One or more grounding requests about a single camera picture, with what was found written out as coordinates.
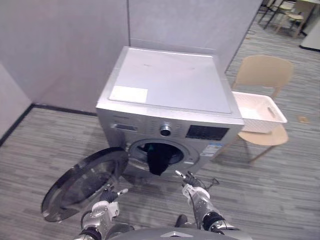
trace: black cloth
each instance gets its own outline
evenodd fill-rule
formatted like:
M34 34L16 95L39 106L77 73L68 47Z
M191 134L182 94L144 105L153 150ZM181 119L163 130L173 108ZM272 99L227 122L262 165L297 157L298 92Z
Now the black cloth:
M160 176L169 166L177 148L164 143L147 143L143 150L147 152L147 163L150 173Z

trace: washing machine top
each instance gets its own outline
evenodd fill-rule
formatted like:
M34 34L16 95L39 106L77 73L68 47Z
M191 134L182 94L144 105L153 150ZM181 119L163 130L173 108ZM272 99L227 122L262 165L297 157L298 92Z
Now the washing machine top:
M129 47L108 99L223 114L232 112L213 56L201 54Z

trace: white laundry basket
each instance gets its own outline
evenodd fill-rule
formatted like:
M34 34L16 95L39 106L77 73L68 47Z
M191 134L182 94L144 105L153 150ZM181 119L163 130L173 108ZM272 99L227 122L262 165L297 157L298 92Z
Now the white laundry basket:
M236 91L233 95L244 120L242 131L266 134L287 122L271 97Z

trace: chair seat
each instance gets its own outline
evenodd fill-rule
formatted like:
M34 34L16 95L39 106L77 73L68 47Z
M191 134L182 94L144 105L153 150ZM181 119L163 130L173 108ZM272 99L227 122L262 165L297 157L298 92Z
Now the chair seat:
M281 4L281 6L279 7L281 10L285 10L285 11L289 11L289 10L292 10L294 7L293 4L290 4L290 3L283 3Z
M302 20L304 19L304 16L292 13L292 12L287 12L285 15L287 15L289 18L294 19L294 20Z
M284 126L279 125L269 133L258 133L242 131L238 134L240 138L252 144L262 146L277 146L288 141L288 135Z

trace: gray partition wall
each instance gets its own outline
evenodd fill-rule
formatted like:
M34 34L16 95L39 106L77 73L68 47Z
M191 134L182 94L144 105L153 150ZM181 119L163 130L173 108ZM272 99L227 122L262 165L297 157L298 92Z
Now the gray partition wall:
M0 60L33 103L95 112L123 46L215 49L225 70L260 3L1 0Z
M127 15L126 0L1 0L0 60L34 103L95 112Z
M130 43L214 49L226 70L262 0L129 0Z
M0 62L0 139L30 104L31 100Z

